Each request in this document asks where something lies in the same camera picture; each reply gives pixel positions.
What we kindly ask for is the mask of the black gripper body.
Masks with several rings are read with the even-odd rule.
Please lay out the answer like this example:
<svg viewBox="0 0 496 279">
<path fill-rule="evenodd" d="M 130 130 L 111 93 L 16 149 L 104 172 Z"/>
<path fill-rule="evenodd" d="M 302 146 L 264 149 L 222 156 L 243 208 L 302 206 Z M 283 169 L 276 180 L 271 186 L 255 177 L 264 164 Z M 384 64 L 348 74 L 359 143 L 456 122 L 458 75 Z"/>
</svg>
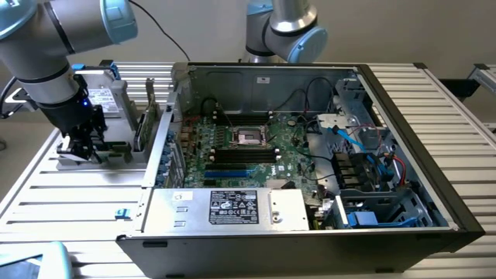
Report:
<svg viewBox="0 0 496 279">
<path fill-rule="evenodd" d="M 94 114 L 94 105 L 87 99 L 72 99 L 63 103 L 38 103 L 51 124 L 63 135 L 87 137 L 91 133 L 90 121 Z"/>
</svg>

